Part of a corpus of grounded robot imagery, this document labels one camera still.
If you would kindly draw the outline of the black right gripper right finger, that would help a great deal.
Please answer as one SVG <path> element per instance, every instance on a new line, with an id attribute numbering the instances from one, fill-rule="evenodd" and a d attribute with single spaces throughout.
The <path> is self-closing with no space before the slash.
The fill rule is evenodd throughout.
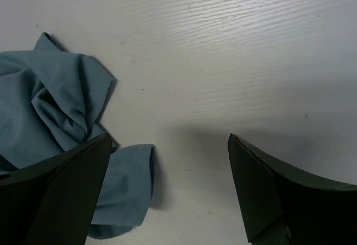
<path id="1" fill-rule="evenodd" d="M 299 169 L 235 134 L 228 152 L 249 243 L 356 243 L 355 185 Z"/>

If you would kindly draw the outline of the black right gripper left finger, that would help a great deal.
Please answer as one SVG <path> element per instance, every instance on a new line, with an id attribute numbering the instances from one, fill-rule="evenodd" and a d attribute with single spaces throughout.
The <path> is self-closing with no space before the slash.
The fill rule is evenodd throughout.
<path id="1" fill-rule="evenodd" d="M 109 134 L 1 175 L 1 244 L 84 244 L 112 150 Z"/>

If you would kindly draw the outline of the teal blue t shirt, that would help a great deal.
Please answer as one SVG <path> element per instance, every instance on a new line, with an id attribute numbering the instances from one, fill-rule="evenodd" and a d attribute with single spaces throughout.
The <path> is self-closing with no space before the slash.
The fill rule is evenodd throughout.
<path id="1" fill-rule="evenodd" d="M 47 33 L 28 51 L 1 53 L 1 173 L 68 151 L 104 132 L 116 79 L 97 60 L 59 48 Z M 139 227 L 153 191 L 152 144 L 114 148 L 89 228 L 94 239 Z"/>

